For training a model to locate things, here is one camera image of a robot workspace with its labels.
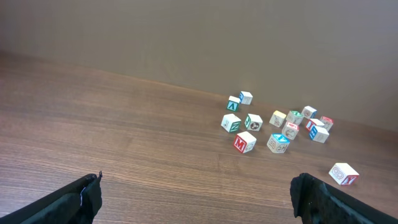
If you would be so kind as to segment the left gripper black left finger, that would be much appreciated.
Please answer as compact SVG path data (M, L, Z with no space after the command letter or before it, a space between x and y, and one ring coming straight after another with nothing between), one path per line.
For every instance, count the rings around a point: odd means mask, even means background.
M102 173L87 174L1 218L3 224L92 224L102 207Z

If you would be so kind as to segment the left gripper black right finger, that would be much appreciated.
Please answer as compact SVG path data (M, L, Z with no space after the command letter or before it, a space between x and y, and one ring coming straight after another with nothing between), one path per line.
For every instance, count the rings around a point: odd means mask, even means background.
M303 224L397 224L397 219L360 200L301 173L290 183L294 217Z

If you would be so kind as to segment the blue X wooden block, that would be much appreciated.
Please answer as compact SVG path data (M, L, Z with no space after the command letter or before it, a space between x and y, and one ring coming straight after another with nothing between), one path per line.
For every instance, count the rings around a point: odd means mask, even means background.
M273 153L284 153L290 144L289 139L287 139L283 134L271 134L268 142L267 147Z

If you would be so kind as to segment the red nine baseball block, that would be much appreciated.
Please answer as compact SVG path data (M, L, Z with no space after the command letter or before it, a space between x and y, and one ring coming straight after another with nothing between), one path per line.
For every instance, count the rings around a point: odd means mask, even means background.
M290 140L294 140L298 132L299 132L299 126L288 121L285 123L284 127L282 128L282 134Z

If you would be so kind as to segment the red M dog block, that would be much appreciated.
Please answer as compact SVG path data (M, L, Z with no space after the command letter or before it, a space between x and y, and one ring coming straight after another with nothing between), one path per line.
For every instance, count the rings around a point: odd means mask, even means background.
M233 141L233 146L242 154L253 150L257 139L248 131L238 133Z

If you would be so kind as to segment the red Y wooden block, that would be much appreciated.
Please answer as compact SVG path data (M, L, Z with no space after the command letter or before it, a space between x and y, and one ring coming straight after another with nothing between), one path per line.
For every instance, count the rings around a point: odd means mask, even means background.
M359 173L357 173L347 163L336 163L336 164L334 164L334 166L329 171L329 175L339 185L351 185L359 177Z

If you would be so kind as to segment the blue letter flower block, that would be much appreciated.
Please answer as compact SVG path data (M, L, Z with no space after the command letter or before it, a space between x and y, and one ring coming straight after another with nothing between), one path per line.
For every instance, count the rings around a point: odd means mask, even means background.
M329 132L323 127L312 126L309 136L312 141L325 143L329 137Z

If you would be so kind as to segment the red letter plain block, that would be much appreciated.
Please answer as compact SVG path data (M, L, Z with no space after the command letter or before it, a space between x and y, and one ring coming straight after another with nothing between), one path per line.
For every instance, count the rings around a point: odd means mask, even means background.
M319 126L319 127L323 128L325 126L325 124L322 121L320 121L319 119L310 118L305 125L305 129L307 131L311 131L313 126Z

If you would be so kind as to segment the red W wooden block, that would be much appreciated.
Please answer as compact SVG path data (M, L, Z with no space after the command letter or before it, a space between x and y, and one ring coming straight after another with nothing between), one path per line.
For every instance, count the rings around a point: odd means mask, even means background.
M324 127L327 131L330 131L331 127L332 127L333 124L334 124L334 120L331 119L331 118L329 118L329 117L326 117L326 116L322 116L322 117L320 118L320 121L324 124L323 127Z

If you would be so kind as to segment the green N wooden block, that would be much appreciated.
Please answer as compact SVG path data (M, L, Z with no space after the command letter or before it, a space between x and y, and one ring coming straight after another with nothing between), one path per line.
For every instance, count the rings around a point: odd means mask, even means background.
M289 113L286 117L286 121L299 126L301 124L303 118L304 118L303 114L300 113L299 111L289 111Z

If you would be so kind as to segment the blue letter block far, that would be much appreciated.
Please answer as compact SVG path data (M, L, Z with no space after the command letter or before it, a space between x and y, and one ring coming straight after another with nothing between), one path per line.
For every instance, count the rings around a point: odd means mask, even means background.
M302 115L307 119L311 119L316 116L317 112L318 112L317 109L311 106L305 106L302 110Z

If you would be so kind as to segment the green J soccer block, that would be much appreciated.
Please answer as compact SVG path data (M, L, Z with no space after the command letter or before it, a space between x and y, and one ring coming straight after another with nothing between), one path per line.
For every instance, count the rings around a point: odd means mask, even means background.
M259 131L263 124L262 118L257 114L248 113L244 125L247 130Z

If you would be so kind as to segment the green Z wooden block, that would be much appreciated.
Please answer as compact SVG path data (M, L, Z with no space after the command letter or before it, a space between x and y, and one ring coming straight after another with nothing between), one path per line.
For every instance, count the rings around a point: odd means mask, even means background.
M226 114L223 116L221 127L223 127L228 133L236 132L239 130L241 119L235 114Z

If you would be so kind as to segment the blue P wooden block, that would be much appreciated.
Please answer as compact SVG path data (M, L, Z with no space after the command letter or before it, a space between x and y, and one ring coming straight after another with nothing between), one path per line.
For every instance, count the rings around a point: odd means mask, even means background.
M241 104L250 105L252 102L253 96L248 91L241 91L239 93L239 100Z

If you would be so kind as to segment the green V wooden block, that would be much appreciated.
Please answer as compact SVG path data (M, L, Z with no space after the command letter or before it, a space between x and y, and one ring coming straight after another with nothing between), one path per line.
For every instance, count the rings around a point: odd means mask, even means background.
M229 96L226 109L230 111L237 111L239 108L239 104L240 104L239 98L235 96Z

